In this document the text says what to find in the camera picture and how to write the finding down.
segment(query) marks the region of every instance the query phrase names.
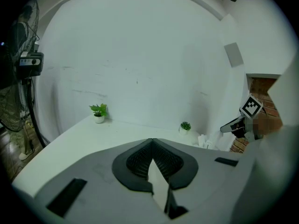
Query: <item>potted plant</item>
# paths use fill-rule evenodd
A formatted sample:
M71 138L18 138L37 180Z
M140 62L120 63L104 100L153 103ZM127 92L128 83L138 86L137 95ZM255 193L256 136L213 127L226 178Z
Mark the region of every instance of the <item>potted plant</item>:
M107 111L106 111L107 105L101 104L101 106L98 105L93 105L90 106L90 109L93 111L94 115L94 121L97 124L103 123L105 116L107 116Z
M188 122L181 123L179 128L179 133L182 135L186 135L188 131L191 129L191 125Z

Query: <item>green leaves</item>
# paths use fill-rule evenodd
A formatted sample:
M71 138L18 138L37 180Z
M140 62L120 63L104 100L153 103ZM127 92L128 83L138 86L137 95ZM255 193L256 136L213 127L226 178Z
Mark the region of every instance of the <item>green leaves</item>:
M106 111L107 105L101 104L101 106L93 105L89 106L90 109L94 112L95 116L107 116L108 112Z
M191 125L188 122L181 123L181 127L185 130L190 130L191 129Z

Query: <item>floor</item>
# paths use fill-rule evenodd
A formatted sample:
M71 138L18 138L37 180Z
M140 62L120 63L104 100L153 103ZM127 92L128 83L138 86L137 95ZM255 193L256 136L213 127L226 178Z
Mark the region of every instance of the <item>floor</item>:
M26 124L25 127L29 138L32 140L35 151L23 161L19 159L19 154L21 153L20 149L16 145L10 144L10 136L6 129L0 129L0 158L7 171L10 182L12 182L21 170L42 150L35 131L28 124Z

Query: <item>black vent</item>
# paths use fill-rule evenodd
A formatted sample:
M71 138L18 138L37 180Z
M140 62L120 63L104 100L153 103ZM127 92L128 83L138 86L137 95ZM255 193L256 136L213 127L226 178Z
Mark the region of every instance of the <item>black vent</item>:
M128 157L127 167L136 176L148 180L151 161L151 144L149 143Z
M156 165L167 182L169 177L178 172L184 164L182 158L157 143L152 144L152 153Z

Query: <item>fan control panel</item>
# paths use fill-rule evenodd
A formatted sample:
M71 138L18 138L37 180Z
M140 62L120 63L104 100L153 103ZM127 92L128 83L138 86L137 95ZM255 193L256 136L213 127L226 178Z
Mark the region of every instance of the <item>fan control panel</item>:
M22 65L39 65L41 63L40 59L21 59L20 66Z

